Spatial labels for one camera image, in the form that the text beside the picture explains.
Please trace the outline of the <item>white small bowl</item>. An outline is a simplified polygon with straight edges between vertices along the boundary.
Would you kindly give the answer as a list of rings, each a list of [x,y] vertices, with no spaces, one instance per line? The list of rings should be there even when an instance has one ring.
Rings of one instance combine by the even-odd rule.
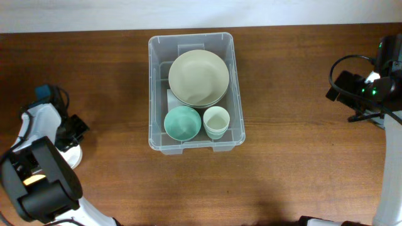
[[[60,154],[73,170],[80,164],[83,156],[80,145],[74,146],[66,152],[60,151]]]

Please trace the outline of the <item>mint green small bowl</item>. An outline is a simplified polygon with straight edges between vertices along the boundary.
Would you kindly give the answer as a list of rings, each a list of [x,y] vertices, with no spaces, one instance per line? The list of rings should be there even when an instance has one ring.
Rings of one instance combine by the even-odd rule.
[[[174,140],[189,141],[200,131],[200,114],[188,106],[178,106],[170,110],[164,118],[165,132]]]

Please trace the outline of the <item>cream cup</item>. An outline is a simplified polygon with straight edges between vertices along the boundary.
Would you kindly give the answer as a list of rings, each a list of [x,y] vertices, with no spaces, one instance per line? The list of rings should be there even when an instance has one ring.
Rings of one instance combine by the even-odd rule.
[[[219,106],[209,107],[203,115],[204,126],[207,125],[212,129],[229,127],[230,119],[228,111]]]

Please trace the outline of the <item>beige bowl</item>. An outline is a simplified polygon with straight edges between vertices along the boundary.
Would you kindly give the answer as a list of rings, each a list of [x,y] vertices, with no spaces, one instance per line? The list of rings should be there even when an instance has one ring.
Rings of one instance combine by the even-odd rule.
[[[229,86],[225,62],[207,50],[191,50],[180,55],[171,65],[168,82],[180,100],[192,105],[216,101]]]

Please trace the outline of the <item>mint green cup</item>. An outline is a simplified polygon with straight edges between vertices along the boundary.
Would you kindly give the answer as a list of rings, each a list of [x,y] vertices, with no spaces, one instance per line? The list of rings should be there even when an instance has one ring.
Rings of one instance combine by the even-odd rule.
[[[211,133],[207,133],[207,135],[208,135],[209,138],[216,140],[216,139],[222,138],[224,134],[211,134]]]

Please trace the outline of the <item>yellow small bowl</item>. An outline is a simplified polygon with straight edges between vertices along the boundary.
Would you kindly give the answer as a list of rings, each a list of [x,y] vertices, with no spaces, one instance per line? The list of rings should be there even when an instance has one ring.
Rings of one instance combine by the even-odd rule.
[[[30,176],[29,178],[25,179],[23,181],[23,184],[25,186],[28,186],[28,185],[33,184],[33,183],[35,183],[37,181],[40,181],[40,180],[42,180],[44,178],[46,178],[45,175],[33,175],[33,176]]]

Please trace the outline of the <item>grey cup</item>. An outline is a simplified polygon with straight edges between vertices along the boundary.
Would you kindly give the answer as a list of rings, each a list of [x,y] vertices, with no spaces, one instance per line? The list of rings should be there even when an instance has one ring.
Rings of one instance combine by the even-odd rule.
[[[211,133],[211,134],[224,134],[224,133],[227,131],[228,126],[222,128],[222,129],[212,129],[212,128],[208,127],[207,125],[205,125],[204,128],[205,128],[205,130],[206,130],[207,133]]]

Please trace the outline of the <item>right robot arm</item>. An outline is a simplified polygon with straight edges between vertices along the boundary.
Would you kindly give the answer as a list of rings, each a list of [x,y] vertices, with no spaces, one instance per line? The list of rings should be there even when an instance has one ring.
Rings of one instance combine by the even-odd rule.
[[[326,97],[354,110],[349,122],[371,121],[384,129],[386,155],[381,198],[373,225],[401,225],[401,35],[380,39],[368,77],[342,71],[329,75]]]

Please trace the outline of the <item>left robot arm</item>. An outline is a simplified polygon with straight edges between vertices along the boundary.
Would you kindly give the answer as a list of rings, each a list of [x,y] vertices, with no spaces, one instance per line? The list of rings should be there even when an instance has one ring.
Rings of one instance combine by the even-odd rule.
[[[119,225],[84,198],[74,168],[89,127],[68,114],[67,92],[45,84],[35,95],[21,110],[16,142],[1,156],[1,186],[17,214],[44,225]]]

